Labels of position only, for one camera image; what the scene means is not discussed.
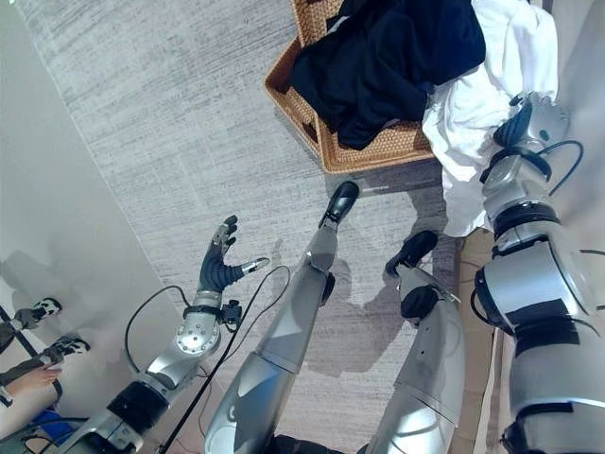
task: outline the human hand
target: human hand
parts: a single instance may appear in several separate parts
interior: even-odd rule
[[[44,388],[55,381],[61,375],[61,369],[53,369],[54,364],[45,364],[37,369],[29,371],[27,374],[21,375],[19,378],[12,380],[5,386],[6,390],[16,396],[26,390],[35,390]]]

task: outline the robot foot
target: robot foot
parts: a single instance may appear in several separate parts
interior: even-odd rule
[[[81,355],[91,349],[87,341],[72,338],[71,336],[62,336],[55,340],[51,346],[56,348],[64,357],[68,355]]]
[[[437,246],[437,235],[428,230],[419,232],[404,241],[401,251],[397,253],[385,266],[388,275],[398,277],[397,265],[415,268],[425,255]]]
[[[50,317],[51,315],[59,315],[62,311],[61,303],[54,298],[44,298],[36,303],[32,308],[33,322],[37,323],[40,320]]]
[[[359,196],[359,187],[353,182],[342,183],[330,199],[328,207],[325,210],[323,218],[321,218],[320,227],[323,222],[327,219],[340,224],[340,222],[347,216],[349,210],[353,207],[355,201]]]

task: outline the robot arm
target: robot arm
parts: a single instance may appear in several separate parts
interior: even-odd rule
[[[219,326],[238,324],[241,307],[230,302],[221,307],[228,285],[266,264],[259,258],[237,267],[224,264],[225,253],[235,243],[237,218],[231,216],[217,229],[204,257],[193,304],[183,312],[183,322],[170,345],[140,372],[106,409],[82,425],[58,453],[115,454],[138,451],[143,436],[191,383],[199,363],[220,343]]]
[[[564,130],[564,117],[535,94],[525,103],[526,119],[514,117],[494,136],[505,148],[483,175],[483,193],[496,245],[475,277],[488,321],[516,342],[515,420],[502,442],[511,454],[604,453],[605,345],[591,323],[596,297],[548,197],[548,162],[531,152],[538,136]]]

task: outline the laundry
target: laundry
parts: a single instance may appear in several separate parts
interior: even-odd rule
[[[449,236],[489,228],[479,174],[499,150],[495,129],[516,110],[520,92],[555,98],[558,89],[557,31],[552,17],[524,0],[474,0],[486,44],[485,62],[463,77],[436,87],[423,132],[443,165],[443,196]]]
[[[355,149],[393,120],[423,119],[434,85],[485,58],[469,0],[346,0],[328,28],[301,51],[291,83]]]

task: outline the gray rug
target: gray rug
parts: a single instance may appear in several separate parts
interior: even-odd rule
[[[234,263],[267,255],[274,265],[296,265],[344,178],[324,176],[261,89],[295,35],[288,2],[20,0],[17,8],[166,284],[194,292],[207,241],[232,213],[240,217]],[[382,270],[411,232],[442,229],[440,174],[426,162],[352,177],[362,198],[340,229],[337,286],[282,433],[345,452],[370,439],[414,337]],[[426,266],[451,286],[454,257],[453,241],[444,240]],[[261,277],[225,297],[247,301]],[[280,285],[269,281],[251,318]],[[221,370],[222,385],[269,321],[270,313]]]

